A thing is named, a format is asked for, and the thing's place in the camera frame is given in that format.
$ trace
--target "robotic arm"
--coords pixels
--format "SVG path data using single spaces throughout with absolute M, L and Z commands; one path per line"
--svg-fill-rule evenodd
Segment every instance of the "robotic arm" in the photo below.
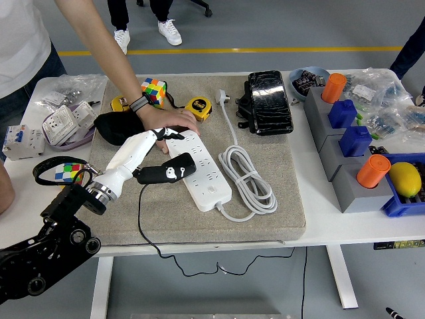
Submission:
M 138 167 L 157 140 L 169 138 L 184 137 L 161 128 L 128 138 L 105 172 L 87 187 L 77 183 L 65 186 L 41 213 L 44 226 L 37 236 L 0 249 L 0 304 L 42 294 L 100 250 L 100 240 L 74 216 L 81 206 L 102 215 L 106 204 L 120 197 L 124 182 L 132 177 L 141 184 L 173 183 L 194 173 L 195 163 L 187 153 L 162 166 Z M 46 167 L 45 162 L 39 165 Z

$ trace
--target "gray felt mat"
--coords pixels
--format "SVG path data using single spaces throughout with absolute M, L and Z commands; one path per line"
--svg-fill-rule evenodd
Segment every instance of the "gray felt mat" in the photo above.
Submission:
M 143 82 L 146 76 L 140 76 Z M 161 75 L 154 76 L 168 83 L 168 92 L 178 106 L 184 106 L 196 96 L 204 96 L 212 103 L 212 113 L 199 124 L 201 139 L 221 168 L 218 154 L 233 144 L 232 134 L 221 107 L 215 104 L 215 92 L 221 88 L 230 96 L 226 111 L 236 131 L 238 144 L 251 157 L 256 170 L 271 186 L 278 200 L 278 210 L 269 215 L 256 215 L 245 223 L 235 223 L 213 209 L 200 212 L 183 181 L 170 184 L 149 185 L 142 195 L 141 227 L 154 243 L 228 243 L 255 241 L 292 241 L 305 231 L 305 217 L 299 195 L 298 183 L 290 146 L 285 135 L 257 136 L 248 129 L 237 127 L 235 99 L 244 95 L 247 76 L 231 75 Z M 110 101 L 120 95 L 108 82 L 102 104 L 102 113 L 110 112 Z M 110 145 L 95 134 L 90 163 L 105 169 L 119 147 Z M 158 147 L 154 147 L 143 161 L 143 166 L 157 166 L 169 160 Z M 229 215 L 245 217 L 245 207 L 236 186 L 227 178 L 232 188 L 232 200 L 224 204 Z M 78 218 L 87 223 L 103 245 L 144 244 L 137 228 L 139 192 L 143 186 L 135 179 L 124 184 L 122 196 L 109 203 L 103 216 L 82 208 Z

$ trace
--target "person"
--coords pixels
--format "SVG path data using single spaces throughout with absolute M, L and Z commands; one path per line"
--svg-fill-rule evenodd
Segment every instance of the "person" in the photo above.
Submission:
M 15 190 L 13 189 L 11 179 L 3 162 L 0 161 L 0 214 L 12 205 L 14 199 Z
M 127 57 L 109 34 L 93 1 L 55 0 L 55 3 L 126 100 L 132 103 L 140 99 L 142 90 L 139 80 Z M 37 76 L 44 67 L 59 70 L 58 74 L 64 72 L 64 68 L 33 0 L 1 0 L 0 12 L 1 29 L 9 30 L 0 35 L 0 123 L 5 125 L 11 110 L 18 108 L 20 113 L 17 117 L 22 116 L 32 93 L 26 85 L 31 81 L 35 85 L 37 80 L 44 77 L 44 73 Z M 50 56 L 54 57 L 54 66 L 50 66 Z M 19 101 L 18 106 L 8 105 L 8 101 L 15 99 L 9 95 L 15 94 L 17 90 L 17 96 L 25 98 Z M 137 110 L 136 114 L 146 130 L 182 126 L 199 133 L 196 119 L 188 110 L 163 111 L 147 105 Z M 157 145 L 164 153 L 168 152 L 165 141 L 157 142 Z
M 66 74 L 53 43 L 43 27 L 40 13 L 29 1 L 0 3 L 0 141 L 8 126 L 21 122 L 37 82 Z M 0 150 L 0 160 L 5 155 Z
M 419 58 L 425 52 L 425 17 L 419 25 L 418 29 L 413 35 L 407 40 L 396 59 L 390 66 L 397 77 L 401 80 L 403 76 L 409 71 L 409 69 L 418 62 Z M 425 86 L 422 89 L 421 95 L 419 95 L 415 104 L 417 106 L 425 106 Z
M 158 20 L 158 31 L 170 45 L 180 45 L 181 35 L 173 24 L 173 19 L 168 19 L 168 14 L 173 0 L 150 0 L 151 10 Z M 126 0 L 108 0 L 108 9 L 111 15 L 111 24 L 116 28 L 114 38 L 127 54 L 127 46 L 130 42 L 128 31 L 128 10 Z

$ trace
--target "yellow floor line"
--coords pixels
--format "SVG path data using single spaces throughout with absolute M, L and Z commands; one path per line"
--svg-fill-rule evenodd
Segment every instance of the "yellow floor line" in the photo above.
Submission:
M 150 54 L 211 54 L 211 53 L 312 53 L 312 52 L 383 52 L 400 51 L 402 47 L 290 47 L 290 48 L 234 48 L 234 49 L 162 49 L 129 50 L 128 55 Z M 87 56 L 88 51 L 60 51 L 60 56 Z

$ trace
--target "rubik's cube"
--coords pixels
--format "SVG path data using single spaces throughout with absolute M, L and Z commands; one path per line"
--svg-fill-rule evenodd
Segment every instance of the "rubik's cube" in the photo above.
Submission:
M 64 163 L 64 164 L 58 165 L 56 167 L 56 173 L 54 175 L 54 180 L 55 181 L 72 182 L 75 175 L 82 168 L 83 168 L 83 165 L 77 164 L 77 163 Z M 83 174 L 80 174 L 77 177 L 77 180 L 75 182 L 77 184 L 81 185 L 82 184 L 82 177 L 83 177 Z
M 141 84 L 141 89 L 151 98 L 154 107 L 163 107 L 167 83 L 154 78 L 147 78 Z

